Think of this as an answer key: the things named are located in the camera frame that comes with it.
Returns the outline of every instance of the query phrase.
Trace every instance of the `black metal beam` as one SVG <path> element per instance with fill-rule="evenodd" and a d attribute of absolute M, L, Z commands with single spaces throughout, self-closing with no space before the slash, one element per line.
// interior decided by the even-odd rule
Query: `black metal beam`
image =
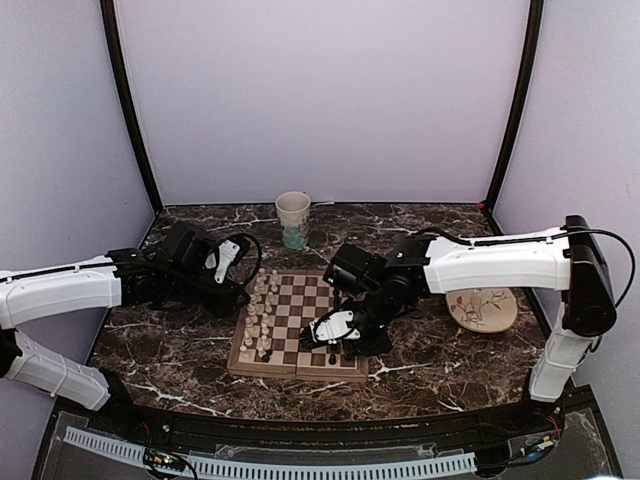
<path fill-rule="evenodd" d="M 142 181 L 147 190 L 149 201 L 156 215 L 163 209 L 162 199 L 158 191 L 158 185 L 151 171 L 149 157 L 144 147 L 138 117 L 135 107 L 133 106 L 133 97 L 131 88 L 129 87 L 129 79 L 124 64 L 124 56 L 122 55 L 122 46 L 120 44 L 120 35 L 118 34 L 118 22 L 116 20 L 116 10 L 113 0 L 100 0 L 102 9 L 102 22 L 104 24 L 104 33 L 107 38 L 107 47 L 109 49 L 109 57 L 111 58 L 111 68 L 113 69 L 113 77 L 116 82 L 116 89 L 120 97 L 120 107 L 124 115 L 124 121 L 127 125 L 133 153 L 142 175 Z"/>
<path fill-rule="evenodd" d="M 529 5 L 529 19 L 527 21 L 527 30 L 524 37 L 524 47 L 522 49 L 522 58 L 520 59 L 520 70 L 518 71 L 518 79 L 516 88 L 513 93 L 513 101 L 511 102 L 511 111 L 507 120 L 507 128 L 502 139 L 502 146 L 498 154 L 489 191 L 486 199 L 482 202 L 484 208 L 493 211 L 500 195 L 500 189 L 504 183 L 507 174 L 509 161 L 513 153 L 513 147 L 516 143 L 524 104 L 529 91 L 529 82 L 531 80 L 531 72 L 533 71 L 533 61 L 536 56 L 536 48 L 538 46 L 538 36 L 540 34 L 540 24 L 542 22 L 542 9 L 544 0 L 531 0 Z"/>

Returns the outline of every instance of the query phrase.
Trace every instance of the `white panel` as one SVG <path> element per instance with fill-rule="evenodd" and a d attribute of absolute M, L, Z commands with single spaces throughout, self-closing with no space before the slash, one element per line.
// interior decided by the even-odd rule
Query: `white panel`
<path fill-rule="evenodd" d="M 100 3 L 0 2 L 0 269 L 136 245 L 153 215 L 122 118 Z M 103 309 L 21 325 L 83 363 Z M 52 400 L 0 380 L 0 478 L 31 478 Z"/>
<path fill-rule="evenodd" d="M 512 165 L 496 211 L 506 232 L 560 225 L 582 214 L 640 253 L 640 3 L 547 2 Z M 625 251 L 599 239 L 619 295 Z M 557 294 L 544 293 L 549 318 Z M 634 287 L 618 323 L 575 375 L 590 383 L 626 476 L 640 477 L 640 311 Z"/>
<path fill-rule="evenodd" d="M 528 3 L 117 2 L 163 200 L 483 200 Z"/>

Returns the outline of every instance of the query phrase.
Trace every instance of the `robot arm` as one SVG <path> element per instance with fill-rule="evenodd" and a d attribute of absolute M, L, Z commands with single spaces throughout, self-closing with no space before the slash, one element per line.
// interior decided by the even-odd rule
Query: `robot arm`
<path fill-rule="evenodd" d="M 392 348 L 389 323 L 417 299 L 467 288 L 559 290 L 563 304 L 529 393 L 557 400 L 592 343 L 616 319 L 606 262 L 582 217 L 527 235 L 458 239 L 429 231 L 402 240 L 389 259 L 343 245 L 324 280 L 351 299 L 301 332 L 306 348 L 343 341 L 352 355 Z"/>
<path fill-rule="evenodd" d="M 250 248 L 248 235 L 218 241 L 177 223 L 147 251 L 115 250 L 45 270 L 0 271 L 0 377 L 18 380 L 100 410 L 126 389 L 114 374 L 80 365 L 16 330 L 36 318 L 85 308 L 169 302 L 200 304 L 224 316 L 248 303 L 244 284 L 228 278 Z M 259 259 L 254 271 L 259 268 Z"/>

